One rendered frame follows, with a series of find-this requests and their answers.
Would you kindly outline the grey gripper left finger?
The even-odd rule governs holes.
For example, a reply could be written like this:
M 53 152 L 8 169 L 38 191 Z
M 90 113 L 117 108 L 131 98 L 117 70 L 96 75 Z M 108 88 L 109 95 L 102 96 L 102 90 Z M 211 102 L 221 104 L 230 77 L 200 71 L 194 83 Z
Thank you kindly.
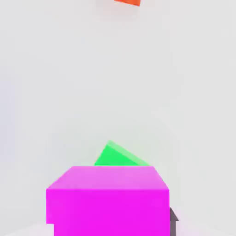
M 38 223 L 11 233 L 11 236 L 54 236 L 52 224 Z

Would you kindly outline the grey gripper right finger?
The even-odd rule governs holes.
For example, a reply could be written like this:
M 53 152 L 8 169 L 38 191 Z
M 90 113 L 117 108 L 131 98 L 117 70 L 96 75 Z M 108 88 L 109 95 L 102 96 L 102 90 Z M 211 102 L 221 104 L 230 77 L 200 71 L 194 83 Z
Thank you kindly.
M 170 207 L 170 236 L 176 236 L 177 228 L 176 222 L 179 221 L 174 211 Z

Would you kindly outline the small magenta cube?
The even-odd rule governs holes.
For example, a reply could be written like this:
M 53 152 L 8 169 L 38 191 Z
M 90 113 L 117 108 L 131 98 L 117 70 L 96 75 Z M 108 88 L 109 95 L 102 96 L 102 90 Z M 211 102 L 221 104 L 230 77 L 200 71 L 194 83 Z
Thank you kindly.
M 170 236 L 169 189 L 153 166 L 74 166 L 46 190 L 54 236 Z

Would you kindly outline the small green cube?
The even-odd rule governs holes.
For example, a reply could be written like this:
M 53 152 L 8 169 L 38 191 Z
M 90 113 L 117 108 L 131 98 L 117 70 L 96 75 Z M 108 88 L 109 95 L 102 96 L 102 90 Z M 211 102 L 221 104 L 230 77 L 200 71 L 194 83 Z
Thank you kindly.
M 131 152 L 127 151 L 125 148 L 116 144 L 113 141 L 109 141 L 103 151 L 101 152 L 98 159 L 95 161 L 97 166 L 150 166 L 144 160 L 138 158 Z

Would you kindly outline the small orange cube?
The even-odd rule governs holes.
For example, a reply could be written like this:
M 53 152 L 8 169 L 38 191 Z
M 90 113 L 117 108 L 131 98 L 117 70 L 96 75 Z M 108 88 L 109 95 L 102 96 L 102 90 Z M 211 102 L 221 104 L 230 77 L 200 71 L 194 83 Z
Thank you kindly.
M 118 2 L 123 2 L 130 5 L 140 6 L 141 0 L 115 0 Z

